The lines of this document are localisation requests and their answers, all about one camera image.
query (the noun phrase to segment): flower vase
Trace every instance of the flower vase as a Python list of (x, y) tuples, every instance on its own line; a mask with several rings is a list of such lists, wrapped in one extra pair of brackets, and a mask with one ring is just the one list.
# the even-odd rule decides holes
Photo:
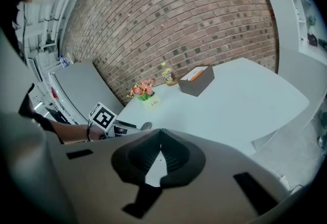
[(147, 100), (140, 100), (147, 110), (153, 110), (157, 108), (160, 104), (160, 99), (157, 94), (154, 94)]
[(308, 34), (312, 35), (314, 33), (314, 26), (309, 26)]

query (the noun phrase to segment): hand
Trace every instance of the hand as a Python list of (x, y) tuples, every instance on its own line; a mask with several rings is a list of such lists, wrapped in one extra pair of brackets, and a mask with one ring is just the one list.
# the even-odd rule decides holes
[(97, 141), (97, 140), (100, 140), (104, 134), (105, 134), (105, 132), (101, 128), (99, 128), (96, 125), (92, 125), (90, 128), (89, 137), (90, 137), (90, 140)]

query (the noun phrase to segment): white wall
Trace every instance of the white wall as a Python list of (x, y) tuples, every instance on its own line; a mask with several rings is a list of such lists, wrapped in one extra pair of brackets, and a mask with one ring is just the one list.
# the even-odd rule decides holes
[(279, 44), (287, 49), (298, 50), (299, 31), (292, 0), (270, 0), (270, 3), (276, 17)]

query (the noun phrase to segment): brick wall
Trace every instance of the brick wall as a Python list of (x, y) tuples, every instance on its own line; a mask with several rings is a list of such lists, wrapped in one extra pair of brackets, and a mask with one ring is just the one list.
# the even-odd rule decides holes
[(275, 71), (277, 32), (269, 0), (78, 0), (62, 53), (90, 58), (123, 102), (145, 78), (163, 83), (198, 64), (246, 57)]

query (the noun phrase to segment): white table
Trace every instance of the white table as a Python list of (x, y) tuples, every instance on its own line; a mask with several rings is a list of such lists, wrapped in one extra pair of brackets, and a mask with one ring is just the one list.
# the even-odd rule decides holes
[(181, 92), (179, 85), (154, 88), (160, 106), (147, 111), (134, 98), (118, 119), (140, 128), (183, 131), (235, 147), (245, 154), (255, 152), (251, 142), (262, 138), (298, 116), (307, 98), (286, 80), (245, 58), (214, 67), (215, 79), (198, 96)]

